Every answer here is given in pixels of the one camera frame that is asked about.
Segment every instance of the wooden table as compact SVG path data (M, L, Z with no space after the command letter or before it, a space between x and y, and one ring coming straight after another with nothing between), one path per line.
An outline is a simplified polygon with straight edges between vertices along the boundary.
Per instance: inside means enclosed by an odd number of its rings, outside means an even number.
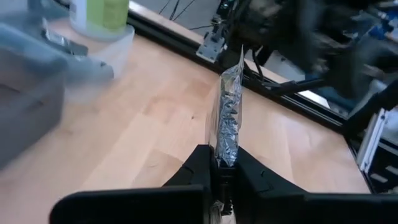
M67 103L59 127L0 172L0 222L46 223L58 199L80 190L161 186L205 143L217 79L136 36L124 76L89 105ZM247 89L239 138L308 191L369 192L342 136Z

